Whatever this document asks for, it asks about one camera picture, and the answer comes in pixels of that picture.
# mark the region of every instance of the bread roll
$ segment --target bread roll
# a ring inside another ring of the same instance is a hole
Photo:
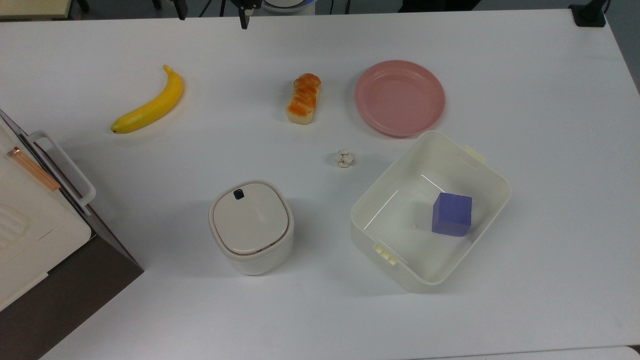
[[[322,82],[313,74],[302,74],[293,82],[293,94],[287,106],[287,118],[297,124],[307,125],[316,111],[317,96]]]

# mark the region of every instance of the sponge block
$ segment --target sponge block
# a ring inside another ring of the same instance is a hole
[[[471,227],[471,198],[440,193],[433,204],[431,231],[451,236],[464,236]]]

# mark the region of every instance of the plate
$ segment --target plate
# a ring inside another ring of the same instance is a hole
[[[374,129],[391,136],[421,134],[444,111],[442,85],[429,70],[404,60],[368,68],[356,84],[356,107]]]

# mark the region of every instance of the container handle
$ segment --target container handle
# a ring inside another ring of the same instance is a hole
[[[80,205],[82,208],[85,207],[95,197],[95,187],[93,186],[93,184],[91,184],[91,182],[89,182],[89,179],[87,179],[86,176],[84,176],[84,174],[80,171],[78,166],[76,166],[76,164],[73,162],[73,160],[71,160],[69,155],[67,155],[67,153],[62,149],[62,147],[60,147],[60,145],[55,140],[53,140],[47,133],[45,133],[42,130],[38,130],[38,131],[35,131],[34,133],[31,133],[29,136],[27,136],[27,140],[29,140],[32,143],[35,143],[42,138],[46,138],[51,143],[51,145],[53,145],[53,147],[55,147],[56,150],[58,150],[60,154],[62,154],[65,161],[67,161],[67,163],[71,166],[71,168],[74,169],[74,171],[78,174],[78,176],[80,177],[80,180],[82,180],[82,182],[86,185],[88,190],[87,194],[81,197],[80,199],[76,198],[76,195],[74,192],[70,192],[71,196],[73,196],[76,199],[78,205]]]
[[[387,260],[387,263],[390,263],[391,266],[395,266],[398,263],[398,259],[387,249],[383,248],[382,245],[376,244],[376,246],[373,247],[373,250],[382,256],[384,260]]]

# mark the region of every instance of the banana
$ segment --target banana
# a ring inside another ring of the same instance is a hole
[[[165,116],[178,103],[184,91],[184,82],[180,75],[169,66],[163,66],[167,79],[164,90],[148,103],[140,106],[130,113],[122,115],[111,125],[114,133],[130,133],[145,127]]]

